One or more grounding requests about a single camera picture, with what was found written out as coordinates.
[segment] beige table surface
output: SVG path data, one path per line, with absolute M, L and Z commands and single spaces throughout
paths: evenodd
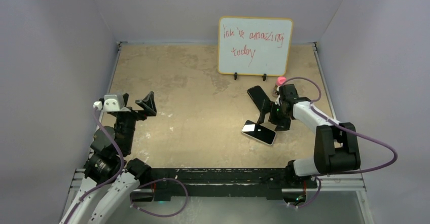
M 273 146 L 244 136 L 246 120 L 256 122 L 259 111 L 246 90 L 260 85 L 270 98 L 275 77 L 219 74 L 214 45 L 125 45 L 115 71 L 111 93 L 129 93 L 128 106 L 155 93 L 157 116 L 136 123 L 132 154 L 155 168 L 285 167 L 288 161 L 313 154 L 314 134 L 293 120 L 290 131 L 280 131 Z M 318 65 L 310 45 L 291 46 L 287 78 L 314 80 L 323 91 L 315 105 L 331 115 Z M 311 99 L 317 89 L 294 81 L 300 96 Z M 103 117 L 113 126 L 115 118 Z M 274 129 L 270 123 L 264 124 Z

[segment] black smartphone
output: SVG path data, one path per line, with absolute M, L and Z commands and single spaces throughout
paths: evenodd
M 251 100 L 257 106 L 258 110 L 262 109 L 264 101 L 266 101 L 266 103 L 270 102 L 270 98 L 266 95 L 261 86 L 251 87 L 247 90 L 247 92 Z
M 256 124 L 250 120 L 246 120 L 245 125 L 242 128 L 242 134 L 254 138 L 266 145 L 273 145 L 276 137 L 275 131 Z

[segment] bottle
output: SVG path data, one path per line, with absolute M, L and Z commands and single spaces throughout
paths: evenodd
M 278 79 L 276 79 L 276 83 L 275 83 L 275 87 L 273 87 L 273 91 L 272 91 L 272 96 L 273 97 L 278 97 L 278 93 L 277 93 L 277 89 L 279 86 L 281 86 L 284 82 L 286 81 L 286 78 L 283 76 L 278 77 Z

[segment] phone screen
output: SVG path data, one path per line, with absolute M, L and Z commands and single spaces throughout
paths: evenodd
M 249 120 L 245 122 L 245 125 L 242 128 L 242 133 L 268 145 L 273 145 L 276 137 L 275 131 Z

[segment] wooden tabletop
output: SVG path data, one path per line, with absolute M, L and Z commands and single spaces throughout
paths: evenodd
M 136 123 L 132 154 L 154 168 L 265 168 L 285 167 L 293 159 L 313 154 L 314 134 L 293 120 L 289 131 L 280 131 L 273 146 L 244 136 L 246 120 L 256 122 L 259 111 L 247 89 L 260 85 L 271 97 L 275 77 L 219 74 L 216 45 L 125 45 L 115 71 L 111 93 L 129 93 L 128 106 L 155 93 L 157 116 Z M 323 90 L 315 105 L 331 115 L 327 96 L 311 45 L 291 46 L 287 78 L 301 76 Z M 294 81 L 300 96 L 311 99 L 317 89 Z M 113 126 L 106 115 L 103 125 Z M 274 129 L 270 123 L 264 126 Z

